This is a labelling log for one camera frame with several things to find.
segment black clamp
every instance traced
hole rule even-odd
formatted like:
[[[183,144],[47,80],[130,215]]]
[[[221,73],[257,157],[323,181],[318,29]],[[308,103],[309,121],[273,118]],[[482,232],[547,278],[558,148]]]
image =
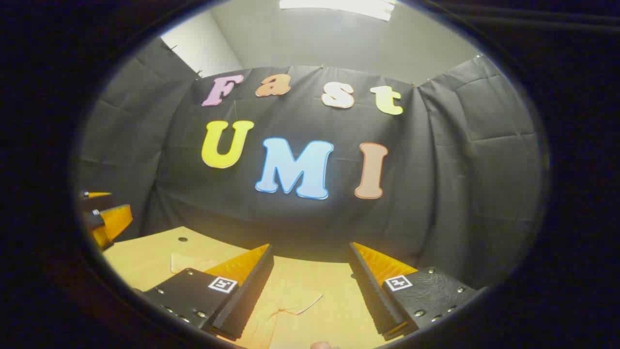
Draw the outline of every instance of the black clamp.
[[[449,317],[477,292],[435,267],[389,278],[382,288],[418,329]]]
[[[144,292],[144,296],[179,320],[210,331],[216,316],[238,289],[235,280],[187,268]]]

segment light wood table surface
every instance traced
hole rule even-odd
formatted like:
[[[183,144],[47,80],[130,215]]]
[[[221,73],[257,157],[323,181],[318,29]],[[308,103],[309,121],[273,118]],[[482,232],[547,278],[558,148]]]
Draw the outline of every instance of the light wood table surface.
[[[146,291],[174,275],[171,255],[215,265],[246,251],[179,227],[117,242],[104,257],[129,286]],[[348,263],[275,256],[271,275],[244,333],[233,343],[248,349],[309,349],[314,342],[327,341],[341,349],[367,349],[390,342],[377,333],[351,274]],[[303,313],[291,314],[307,308],[320,295]]]

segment black backdrop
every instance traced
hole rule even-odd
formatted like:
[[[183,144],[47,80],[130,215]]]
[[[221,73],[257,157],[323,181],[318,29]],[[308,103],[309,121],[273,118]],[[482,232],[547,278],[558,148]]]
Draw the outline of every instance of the black backdrop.
[[[417,88],[317,66],[195,79],[174,59],[161,39],[150,43],[111,80],[86,122],[80,188],[110,191],[131,204],[135,221],[119,240],[183,225],[245,248],[272,243],[277,255],[339,262],[355,241],[412,265],[442,267],[474,287],[506,277],[531,243],[544,169],[533,111],[488,58],[473,58]],[[166,76],[158,73],[160,62]],[[261,81],[279,73],[291,76],[291,90],[257,97]],[[213,80],[231,75],[244,80],[221,104],[201,106]],[[321,102],[330,81],[353,86],[353,107]],[[377,108],[369,90],[384,85],[401,94],[395,104],[402,114]],[[200,157],[213,120],[254,122],[232,167],[211,168]],[[229,126],[220,153],[232,135]],[[269,137],[287,139],[295,157],[313,140],[334,144],[327,199],[254,189]],[[389,150],[379,199],[353,194],[363,142]]]

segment ceiling light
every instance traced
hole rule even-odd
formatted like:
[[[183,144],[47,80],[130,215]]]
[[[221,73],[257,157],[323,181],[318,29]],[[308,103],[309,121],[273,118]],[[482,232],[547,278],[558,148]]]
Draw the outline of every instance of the ceiling light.
[[[332,9],[389,21],[395,1],[390,0],[280,0],[280,9]]]

